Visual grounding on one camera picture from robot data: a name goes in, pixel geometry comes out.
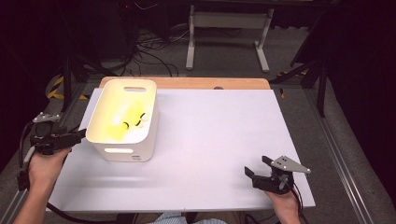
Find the bin handle cutout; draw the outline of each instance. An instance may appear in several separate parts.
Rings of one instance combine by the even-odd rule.
[[[134,150],[131,148],[105,148],[105,152],[107,153],[134,153]]]
[[[131,91],[131,92],[146,92],[146,88],[144,87],[124,87],[125,91]]]

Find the yellow object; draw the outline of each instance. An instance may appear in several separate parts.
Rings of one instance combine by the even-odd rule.
[[[127,123],[121,123],[111,125],[108,127],[108,134],[117,141],[122,141],[127,133],[129,125]]]
[[[133,130],[133,126],[140,123],[140,117],[144,114],[142,103],[134,101],[125,111],[121,113],[120,123],[110,125],[108,134],[117,141],[122,141],[127,132]]]

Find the table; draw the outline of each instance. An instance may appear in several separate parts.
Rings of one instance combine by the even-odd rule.
[[[100,88],[112,78],[117,77],[104,78]],[[299,159],[268,82],[142,78],[158,85],[160,119],[153,157],[147,162],[105,161],[84,139],[69,154],[49,202],[64,211],[110,213],[271,208],[269,199],[251,187],[244,166],[269,176],[263,154],[273,160],[283,154]],[[228,90],[210,90],[219,87]],[[80,128],[88,126],[100,92],[94,91]],[[173,113],[175,106],[179,114]],[[304,205],[315,206],[305,176],[294,178]]]
[[[186,69],[192,70],[195,52],[195,27],[221,27],[221,28],[245,28],[245,29],[262,29],[262,36],[259,41],[255,41],[255,49],[259,57],[262,71],[270,71],[268,62],[265,58],[262,47],[264,46],[265,37],[267,37],[271,19],[274,14],[273,9],[267,13],[246,14],[246,13],[219,13],[219,12],[195,12],[195,6],[191,6],[189,26],[190,39],[189,49],[187,51]]]

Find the black clamp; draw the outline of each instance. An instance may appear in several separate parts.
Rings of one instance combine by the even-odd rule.
[[[40,113],[33,119],[33,134],[30,136],[31,147],[23,160],[23,166],[17,176],[19,191],[29,189],[29,164],[35,152],[53,155],[64,148],[81,143],[86,129],[69,133],[67,127],[59,125],[60,116]]]
[[[255,175],[253,171],[245,166],[245,175],[251,178],[253,188],[270,191],[276,194],[289,192],[294,185],[293,172],[311,174],[311,170],[305,168],[296,161],[281,156],[273,161],[266,156],[262,156],[262,161],[271,167],[271,176]]]

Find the metal stand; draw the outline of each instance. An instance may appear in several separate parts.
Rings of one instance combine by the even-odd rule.
[[[327,80],[327,67],[325,61],[313,61],[310,63],[305,63],[281,77],[269,80],[270,84],[280,84],[281,82],[294,77],[303,71],[308,70],[305,77],[301,81],[303,89],[312,89],[315,82],[319,78],[318,86],[318,99],[317,99],[317,109],[319,114],[324,118],[324,96],[326,91],[326,80]]]
[[[256,41],[255,49],[260,60],[262,71],[267,73],[270,71],[268,62],[265,59],[262,47],[265,37],[267,37],[268,29],[271,24],[274,10],[269,9],[267,14],[244,14],[244,13],[218,13],[218,12],[195,12],[194,6],[190,9],[190,42],[187,52],[186,69],[192,70],[194,64],[195,27],[222,27],[222,28],[246,28],[246,29],[262,29],[260,41]]]

